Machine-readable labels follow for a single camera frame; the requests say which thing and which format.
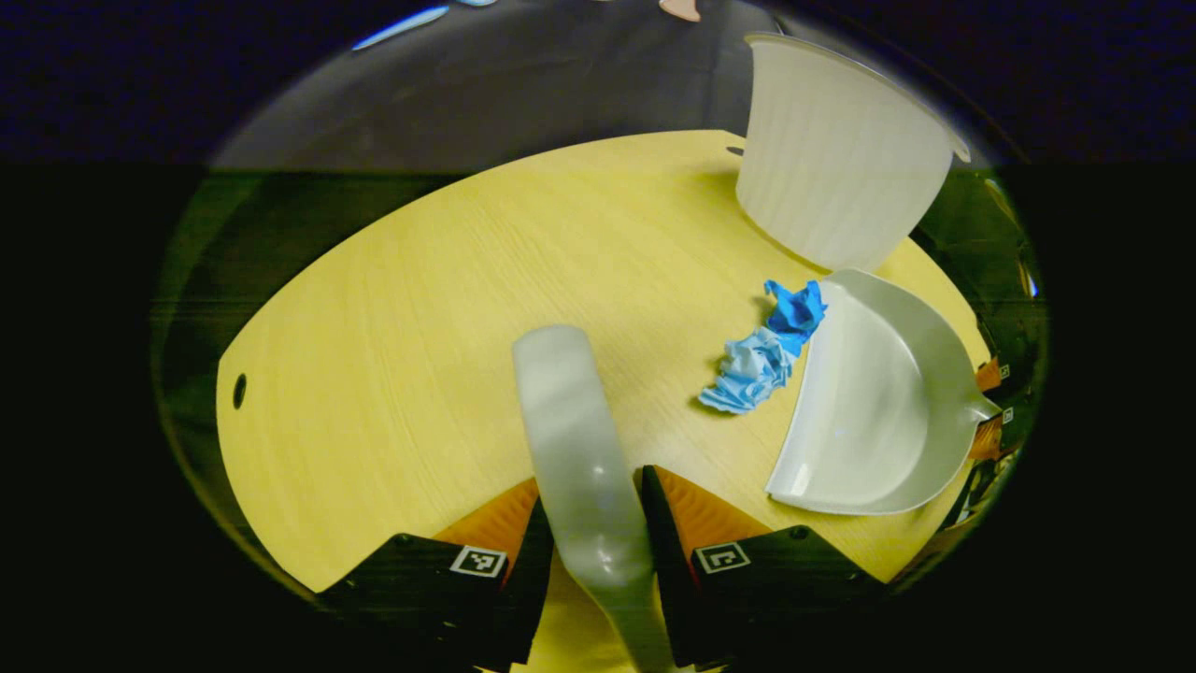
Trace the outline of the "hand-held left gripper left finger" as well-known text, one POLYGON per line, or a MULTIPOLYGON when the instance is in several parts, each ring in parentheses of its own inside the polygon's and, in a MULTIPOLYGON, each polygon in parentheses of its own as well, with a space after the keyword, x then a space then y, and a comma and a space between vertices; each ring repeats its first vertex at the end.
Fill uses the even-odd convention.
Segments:
POLYGON ((386 640, 398 672, 508 672, 533 650, 553 553, 525 479, 434 537, 393 534, 318 602, 386 640))

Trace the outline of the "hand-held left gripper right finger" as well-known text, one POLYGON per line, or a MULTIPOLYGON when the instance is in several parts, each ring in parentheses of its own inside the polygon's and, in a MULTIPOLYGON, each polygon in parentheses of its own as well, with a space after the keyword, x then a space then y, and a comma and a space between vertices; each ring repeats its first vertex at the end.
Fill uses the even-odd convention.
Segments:
POLYGON ((661 465, 642 469, 641 502, 681 667, 779 669, 886 591, 808 525, 771 530, 661 465))

